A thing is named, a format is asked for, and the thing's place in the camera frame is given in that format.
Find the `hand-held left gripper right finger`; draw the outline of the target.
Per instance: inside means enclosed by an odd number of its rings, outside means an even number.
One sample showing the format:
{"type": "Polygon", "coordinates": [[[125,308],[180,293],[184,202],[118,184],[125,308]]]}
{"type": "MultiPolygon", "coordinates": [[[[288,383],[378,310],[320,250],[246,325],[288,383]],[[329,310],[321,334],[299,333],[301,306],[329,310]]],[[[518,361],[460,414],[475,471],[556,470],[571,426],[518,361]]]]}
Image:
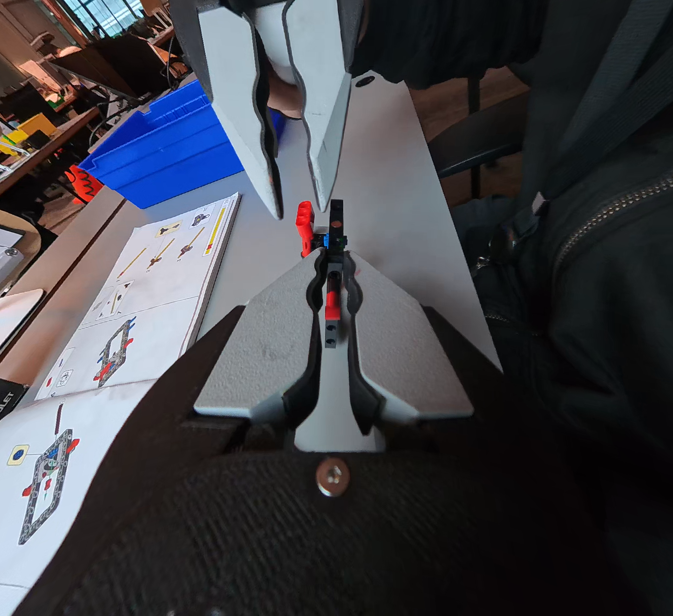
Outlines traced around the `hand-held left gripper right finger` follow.
{"type": "Polygon", "coordinates": [[[354,252],[343,271],[349,394],[361,433],[470,417],[473,404],[419,302],[354,252]]]}

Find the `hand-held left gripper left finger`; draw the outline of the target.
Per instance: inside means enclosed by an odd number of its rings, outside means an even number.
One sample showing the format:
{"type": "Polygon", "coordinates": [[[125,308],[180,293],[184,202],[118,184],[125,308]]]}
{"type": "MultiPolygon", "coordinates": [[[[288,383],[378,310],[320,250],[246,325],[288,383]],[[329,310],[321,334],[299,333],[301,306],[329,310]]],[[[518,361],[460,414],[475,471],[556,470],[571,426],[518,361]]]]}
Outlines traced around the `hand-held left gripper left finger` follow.
{"type": "Polygon", "coordinates": [[[251,298],[194,404],[199,415],[300,425],[318,400],[318,294],[324,250],[315,250],[251,298]]]}

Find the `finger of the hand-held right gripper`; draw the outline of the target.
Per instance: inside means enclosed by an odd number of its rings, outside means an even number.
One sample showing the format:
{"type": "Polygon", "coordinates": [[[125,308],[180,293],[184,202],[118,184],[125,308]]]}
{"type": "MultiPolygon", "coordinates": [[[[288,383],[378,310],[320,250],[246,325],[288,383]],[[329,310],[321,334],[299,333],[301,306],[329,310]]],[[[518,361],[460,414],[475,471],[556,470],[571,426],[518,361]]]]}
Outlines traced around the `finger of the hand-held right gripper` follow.
{"type": "Polygon", "coordinates": [[[325,211],[337,177],[351,91],[338,0],[289,1],[282,23],[291,69],[303,98],[301,118],[315,199],[325,211]]]}
{"type": "Polygon", "coordinates": [[[267,108],[268,77],[260,62],[264,48],[248,18],[227,7],[198,16],[212,106],[263,204],[283,218],[277,134],[267,108]]]}

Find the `black lego frame assembly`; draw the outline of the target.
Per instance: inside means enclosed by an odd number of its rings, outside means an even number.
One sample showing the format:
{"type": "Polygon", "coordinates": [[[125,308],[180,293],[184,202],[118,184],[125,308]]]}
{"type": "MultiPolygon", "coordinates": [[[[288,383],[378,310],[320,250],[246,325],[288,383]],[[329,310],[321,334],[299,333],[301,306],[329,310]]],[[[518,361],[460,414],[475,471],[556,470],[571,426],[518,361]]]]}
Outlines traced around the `black lego frame assembly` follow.
{"type": "Polygon", "coordinates": [[[328,349],[337,346],[338,329],[341,325],[341,289],[344,271],[347,237],[343,224],[343,201],[333,199],[330,203],[329,225],[325,232],[315,231],[315,250],[324,250],[326,270],[326,300],[324,307],[324,345],[328,349]]]}

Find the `person's right forearm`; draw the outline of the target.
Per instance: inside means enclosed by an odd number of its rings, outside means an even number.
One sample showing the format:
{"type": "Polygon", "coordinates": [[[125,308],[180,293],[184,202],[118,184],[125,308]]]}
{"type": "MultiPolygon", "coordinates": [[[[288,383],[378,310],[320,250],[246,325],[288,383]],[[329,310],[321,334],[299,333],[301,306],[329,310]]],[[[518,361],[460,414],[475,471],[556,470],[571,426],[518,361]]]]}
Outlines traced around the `person's right forearm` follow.
{"type": "Polygon", "coordinates": [[[538,51],[549,0],[366,0],[353,76],[373,71],[415,90],[538,51]]]}

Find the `lego instruction booklet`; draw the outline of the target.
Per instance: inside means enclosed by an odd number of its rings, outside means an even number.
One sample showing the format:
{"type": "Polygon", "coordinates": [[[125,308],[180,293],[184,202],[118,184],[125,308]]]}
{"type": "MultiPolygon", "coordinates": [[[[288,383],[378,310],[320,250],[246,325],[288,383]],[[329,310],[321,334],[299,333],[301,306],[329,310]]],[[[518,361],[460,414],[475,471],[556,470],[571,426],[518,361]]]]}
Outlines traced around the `lego instruction booklet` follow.
{"type": "Polygon", "coordinates": [[[241,194],[133,230],[39,387],[1,420],[1,614],[64,541],[116,435],[197,338],[241,194]]]}

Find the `black lego car box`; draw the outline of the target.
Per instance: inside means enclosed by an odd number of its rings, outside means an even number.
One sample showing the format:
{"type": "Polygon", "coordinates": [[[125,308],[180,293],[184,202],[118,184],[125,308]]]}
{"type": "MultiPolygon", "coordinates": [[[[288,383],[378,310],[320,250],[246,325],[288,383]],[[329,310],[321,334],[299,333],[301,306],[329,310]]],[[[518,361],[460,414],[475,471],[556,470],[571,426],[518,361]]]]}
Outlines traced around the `black lego car box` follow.
{"type": "Polygon", "coordinates": [[[29,385],[0,379],[0,418],[7,417],[16,408],[29,389],[29,385]]]}

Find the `person's right hand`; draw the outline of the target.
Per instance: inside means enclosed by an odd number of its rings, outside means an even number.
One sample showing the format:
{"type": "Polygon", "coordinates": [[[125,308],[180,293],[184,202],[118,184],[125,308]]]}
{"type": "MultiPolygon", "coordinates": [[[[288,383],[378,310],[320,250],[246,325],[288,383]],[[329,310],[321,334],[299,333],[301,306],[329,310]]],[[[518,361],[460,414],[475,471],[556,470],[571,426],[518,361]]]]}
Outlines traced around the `person's right hand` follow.
{"type": "Polygon", "coordinates": [[[272,67],[267,69],[269,108],[291,119],[300,119],[304,105],[301,90],[295,85],[282,80],[272,67]]]}

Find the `blue plastic bin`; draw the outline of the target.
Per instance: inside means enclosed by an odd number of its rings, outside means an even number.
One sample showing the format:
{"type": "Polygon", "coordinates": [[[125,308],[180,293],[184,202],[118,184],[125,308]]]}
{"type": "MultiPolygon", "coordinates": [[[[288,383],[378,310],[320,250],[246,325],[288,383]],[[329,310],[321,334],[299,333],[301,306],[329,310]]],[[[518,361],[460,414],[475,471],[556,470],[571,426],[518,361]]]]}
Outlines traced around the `blue plastic bin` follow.
{"type": "Polygon", "coordinates": [[[195,80],[134,111],[80,163],[140,209],[243,171],[195,80]]]}

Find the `orange black patterned object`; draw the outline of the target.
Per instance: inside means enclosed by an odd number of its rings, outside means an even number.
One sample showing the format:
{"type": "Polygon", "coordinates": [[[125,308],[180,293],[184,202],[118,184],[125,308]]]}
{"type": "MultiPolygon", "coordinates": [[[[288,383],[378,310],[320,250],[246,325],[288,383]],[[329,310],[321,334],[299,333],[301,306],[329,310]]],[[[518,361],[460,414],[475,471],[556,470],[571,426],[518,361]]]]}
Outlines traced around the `orange black patterned object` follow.
{"type": "Polygon", "coordinates": [[[99,180],[74,164],[67,169],[65,174],[75,191],[73,202],[76,204],[88,204],[104,188],[99,180]]]}

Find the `yellow storage box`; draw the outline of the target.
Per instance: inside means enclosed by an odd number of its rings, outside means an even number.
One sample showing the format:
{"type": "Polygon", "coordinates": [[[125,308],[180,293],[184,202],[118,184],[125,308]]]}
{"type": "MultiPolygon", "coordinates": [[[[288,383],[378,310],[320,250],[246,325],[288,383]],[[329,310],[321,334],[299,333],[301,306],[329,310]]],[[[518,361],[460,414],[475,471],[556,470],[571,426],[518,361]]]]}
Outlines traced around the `yellow storage box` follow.
{"type": "Polygon", "coordinates": [[[15,133],[19,141],[25,141],[29,136],[37,132],[42,132],[47,137],[51,137],[56,132],[56,126],[44,113],[34,115],[19,124],[15,133]]]}

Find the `person's black jacket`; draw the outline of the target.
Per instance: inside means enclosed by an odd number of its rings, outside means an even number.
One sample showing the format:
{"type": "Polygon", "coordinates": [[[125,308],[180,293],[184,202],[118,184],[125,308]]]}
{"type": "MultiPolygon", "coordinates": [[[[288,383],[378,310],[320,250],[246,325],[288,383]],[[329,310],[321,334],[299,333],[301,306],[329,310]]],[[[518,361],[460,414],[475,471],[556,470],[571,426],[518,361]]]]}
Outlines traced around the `person's black jacket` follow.
{"type": "Polygon", "coordinates": [[[672,0],[549,0],[523,181],[469,241],[501,362],[563,444],[628,614],[672,614],[672,0]]]}

